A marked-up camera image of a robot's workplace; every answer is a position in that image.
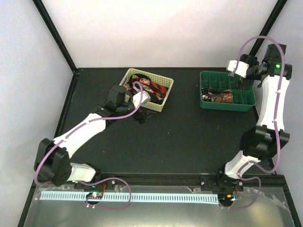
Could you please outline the brown floral tie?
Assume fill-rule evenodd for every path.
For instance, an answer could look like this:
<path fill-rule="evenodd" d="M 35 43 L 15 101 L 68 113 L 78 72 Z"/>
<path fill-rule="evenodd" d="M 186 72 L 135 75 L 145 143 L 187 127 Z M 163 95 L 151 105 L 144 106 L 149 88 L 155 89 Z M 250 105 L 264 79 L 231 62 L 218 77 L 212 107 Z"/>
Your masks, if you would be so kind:
<path fill-rule="evenodd" d="M 225 90 L 221 92 L 215 99 L 217 103 L 232 103 L 233 102 L 233 93 L 231 90 Z"/>

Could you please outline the cream plastic basket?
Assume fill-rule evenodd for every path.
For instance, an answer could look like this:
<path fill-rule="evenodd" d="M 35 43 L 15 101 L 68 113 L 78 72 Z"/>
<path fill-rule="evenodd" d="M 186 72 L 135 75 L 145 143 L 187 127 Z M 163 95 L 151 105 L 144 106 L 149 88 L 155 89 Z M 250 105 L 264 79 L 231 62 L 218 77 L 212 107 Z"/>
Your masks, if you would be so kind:
<path fill-rule="evenodd" d="M 169 93 L 170 93 L 171 88 L 173 86 L 174 80 L 171 79 L 171 78 L 168 78 L 168 77 L 161 76 L 161 75 L 149 73 L 149 72 L 138 70 L 138 69 L 129 68 L 128 71 L 126 72 L 126 74 L 124 75 L 123 79 L 121 80 L 121 82 L 120 82 L 119 85 L 123 86 L 129 80 L 130 76 L 133 75 L 133 74 L 136 74 L 136 73 L 140 73 L 140 74 L 146 75 L 153 82 L 156 82 L 156 83 L 158 83 L 160 85 L 163 85 L 163 86 L 169 88 L 168 92 L 167 92 L 167 95 L 166 95 L 166 97 L 165 97 L 165 99 L 164 99 L 164 101 L 163 101 L 163 103 L 161 105 L 152 103 L 151 101 L 149 101 L 149 102 L 141 105 L 144 108 L 147 108 L 147 109 L 150 109 L 150 110 L 154 110 L 154 111 L 157 111 L 157 112 L 161 112 L 162 109 L 163 109 L 163 107 L 164 107 L 164 105 L 165 105 L 165 102 L 168 99 L 168 96 L 169 96 Z"/>

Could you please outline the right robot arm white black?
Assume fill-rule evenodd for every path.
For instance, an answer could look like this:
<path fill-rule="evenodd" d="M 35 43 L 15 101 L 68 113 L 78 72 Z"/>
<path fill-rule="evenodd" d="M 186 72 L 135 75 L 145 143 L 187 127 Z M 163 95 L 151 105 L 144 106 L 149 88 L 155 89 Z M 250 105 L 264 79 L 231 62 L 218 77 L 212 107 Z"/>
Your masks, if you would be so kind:
<path fill-rule="evenodd" d="M 289 142 L 283 121 L 284 101 L 292 76 L 292 65 L 283 64 L 285 44 L 270 44 L 262 63 L 256 57 L 243 54 L 240 60 L 229 61 L 227 70 L 240 76 L 239 83 L 261 81 L 262 104 L 256 126 L 246 131 L 240 141 L 240 150 L 217 172 L 214 183 L 225 191 L 234 189 L 242 175 L 259 162 L 278 156 L 281 148 Z"/>

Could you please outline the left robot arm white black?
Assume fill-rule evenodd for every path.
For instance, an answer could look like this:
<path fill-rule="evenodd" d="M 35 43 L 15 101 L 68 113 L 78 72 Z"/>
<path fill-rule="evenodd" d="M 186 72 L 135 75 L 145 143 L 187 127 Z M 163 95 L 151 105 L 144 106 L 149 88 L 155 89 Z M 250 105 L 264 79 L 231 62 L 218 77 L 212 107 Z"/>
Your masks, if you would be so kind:
<path fill-rule="evenodd" d="M 140 106 L 150 101 L 151 97 L 139 82 L 134 82 L 133 88 L 136 94 L 126 98 L 129 93 L 124 86 L 113 86 L 107 99 L 81 123 L 57 138 L 43 139 L 39 143 L 34 165 L 35 184 L 52 183 L 61 186 L 66 182 L 75 182 L 91 189 L 98 188 L 102 178 L 97 174 L 96 168 L 89 164 L 72 163 L 70 159 L 82 145 L 115 121 L 130 116 L 139 123 L 144 121 L 145 116 L 141 113 Z"/>

